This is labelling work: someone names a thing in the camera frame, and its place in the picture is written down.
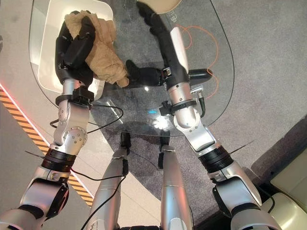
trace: beige cloth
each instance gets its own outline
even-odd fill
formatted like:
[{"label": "beige cloth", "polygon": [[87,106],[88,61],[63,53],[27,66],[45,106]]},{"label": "beige cloth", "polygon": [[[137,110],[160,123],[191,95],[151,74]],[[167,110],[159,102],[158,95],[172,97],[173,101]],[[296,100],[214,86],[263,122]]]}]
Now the beige cloth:
[{"label": "beige cloth", "polygon": [[81,20],[88,16],[95,29],[96,36],[94,46],[86,58],[86,63],[91,70],[97,75],[94,76],[99,80],[125,87],[129,84],[127,71],[123,62],[115,54],[113,41],[116,39],[116,30],[112,20],[105,21],[98,19],[95,13],[81,11],[79,14],[67,14],[65,23],[70,34],[75,38],[81,29]]}]

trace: warning tape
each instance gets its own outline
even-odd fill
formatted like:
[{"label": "warning tape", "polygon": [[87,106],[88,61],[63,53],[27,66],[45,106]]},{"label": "warning tape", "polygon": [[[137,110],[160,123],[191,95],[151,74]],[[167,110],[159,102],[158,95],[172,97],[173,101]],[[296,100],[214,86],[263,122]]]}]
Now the warning tape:
[{"label": "warning tape", "polygon": [[[43,138],[38,134],[37,129],[30,124],[28,120],[23,115],[23,112],[18,108],[15,103],[10,99],[10,96],[3,90],[0,85],[0,101],[4,107],[9,111],[9,113],[15,118],[17,123],[26,132],[28,137],[36,144],[36,146],[43,152],[44,155],[47,154],[49,146],[43,140]],[[68,183],[73,187],[73,189],[79,194],[79,196],[85,201],[88,206],[92,206],[93,197],[89,194],[85,186],[80,183],[74,175],[70,175]]]}]

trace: glass table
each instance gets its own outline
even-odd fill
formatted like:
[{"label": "glass table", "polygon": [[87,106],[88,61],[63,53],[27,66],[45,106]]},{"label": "glass table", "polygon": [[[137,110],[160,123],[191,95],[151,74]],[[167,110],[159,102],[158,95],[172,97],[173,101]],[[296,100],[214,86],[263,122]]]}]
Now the glass table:
[{"label": "glass table", "polygon": [[[150,34],[149,26],[139,15],[136,1],[104,2],[113,10],[113,21],[117,28],[114,48],[122,61],[125,63],[130,59],[138,67],[162,69],[164,66],[158,43]],[[48,4],[49,0],[34,0],[33,3],[29,49],[36,78]],[[180,27],[189,69],[209,68],[213,71],[209,81],[193,86],[203,86],[206,114],[201,120],[203,124],[210,125],[226,109],[234,85],[232,54],[219,19],[208,0],[182,0],[174,10],[161,14],[161,17],[169,29]],[[55,101],[54,93],[43,87],[41,89],[50,103]],[[164,86],[142,86],[133,89],[104,90],[94,104],[123,109],[123,117],[106,128],[150,136],[159,136],[161,130],[169,130],[171,136],[180,136],[182,133],[173,126],[173,117],[160,115],[159,107],[165,100],[169,98]],[[199,103],[196,108],[201,111]],[[91,113],[94,118],[91,122],[102,126],[114,121],[121,114],[117,109],[96,106],[91,109]]]}]

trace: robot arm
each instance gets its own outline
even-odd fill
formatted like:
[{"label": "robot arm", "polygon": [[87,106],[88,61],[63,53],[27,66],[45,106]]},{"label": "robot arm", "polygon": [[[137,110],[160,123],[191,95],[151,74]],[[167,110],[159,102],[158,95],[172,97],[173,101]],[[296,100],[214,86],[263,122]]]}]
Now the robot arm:
[{"label": "robot arm", "polygon": [[1,230],[40,229],[44,221],[56,216],[67,202],[67,180],[76,156],[87,140],[90,103],[94,100],[94,94],[87,90],[93,81],[93,72],[84,61],[94,38],[95,30],[87,17],[75,39],[63,23],[56,41],[56,73],[63,85],[63,93],[56,99],[59,124],[54,132],[54,142],[36,169],[20,206],[0,216]]},{"label": "robot arm", "polygon": [[201,123],[193,107],[188,76],[188,63],[178,27],[168,31],[159,15],[146,4],[138,2],[140,14],[157,36],[165,68],[165,87],[174,113],[174,125],[186,137],[196,156],[215,183],[214,197],[220,209],[232,217],[232,230],[280,230],[272,216],[261,211],[261,198],[242,168]]}]

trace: white tray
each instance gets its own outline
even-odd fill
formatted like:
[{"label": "white tray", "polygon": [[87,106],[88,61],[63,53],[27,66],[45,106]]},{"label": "white tray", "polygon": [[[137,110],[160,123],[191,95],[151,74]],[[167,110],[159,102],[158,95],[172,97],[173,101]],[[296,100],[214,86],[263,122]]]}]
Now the white tray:
[{"label": "white tray", "polygon": [[[50,0],[37,74],[39,83],[48,90],[59,93],[63,91],[55,72],[56,39],[64,22],[65,15],[70,14],[72,11],[81,10],[96,13],[98,18],[105,20],[113,19],[112,9],[105,2],[97,0]],[[95,98],[99,98],[103,86],[104,81],[94,79],[89,90],[95,94]]]}]

